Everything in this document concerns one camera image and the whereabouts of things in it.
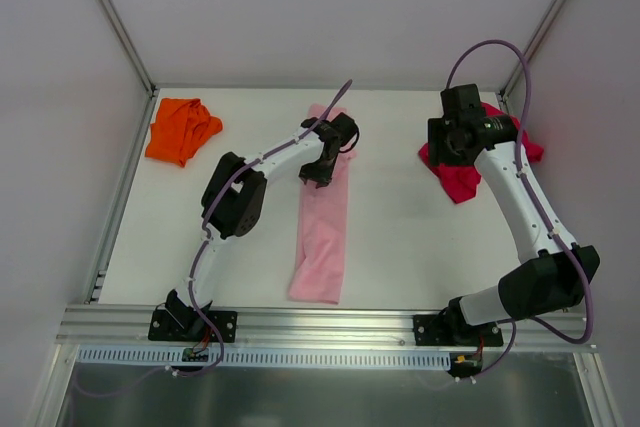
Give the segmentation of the light pink t shirt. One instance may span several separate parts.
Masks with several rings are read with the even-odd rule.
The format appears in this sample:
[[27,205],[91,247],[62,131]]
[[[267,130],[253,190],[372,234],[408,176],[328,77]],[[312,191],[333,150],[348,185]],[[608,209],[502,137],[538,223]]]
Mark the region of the light pink t shirt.
[[301,187],[292,301],[336,305],[345,274],[349,167],[355,149],[340,154],[331,183]]

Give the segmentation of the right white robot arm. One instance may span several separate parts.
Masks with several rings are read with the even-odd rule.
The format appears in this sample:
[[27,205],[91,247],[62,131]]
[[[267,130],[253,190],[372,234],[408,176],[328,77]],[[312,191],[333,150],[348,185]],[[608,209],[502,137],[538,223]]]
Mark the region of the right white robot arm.
[[514,120],[488,115],[474,84],[446,88],[440,97],[442,116],[427,122],[429,161],[477,170],[501,209],[520,262],[495,286],[452,299],[443,313],[445,336],[465,344],[500,321],[540,321],[578,304],[591,314],[588,289],[599,254],[580,244],[555,215]]

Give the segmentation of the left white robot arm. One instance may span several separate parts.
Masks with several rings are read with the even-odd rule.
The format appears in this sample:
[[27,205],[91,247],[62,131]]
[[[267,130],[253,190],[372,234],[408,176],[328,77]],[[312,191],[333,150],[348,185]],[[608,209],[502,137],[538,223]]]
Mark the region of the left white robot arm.
[[190,341],[206,331],[213,300],[208,282],[216,257],[232,240],[248,234],[260,219],[270,181],[296,170],[304,184],[329,186],[347,145],[359,128],[347,114],[332,120],[308,118],[294,136],[253,158],[233,152],[219,161],[201,199],[202,244],[183,283],[171,290],[151,321],[151,340]]

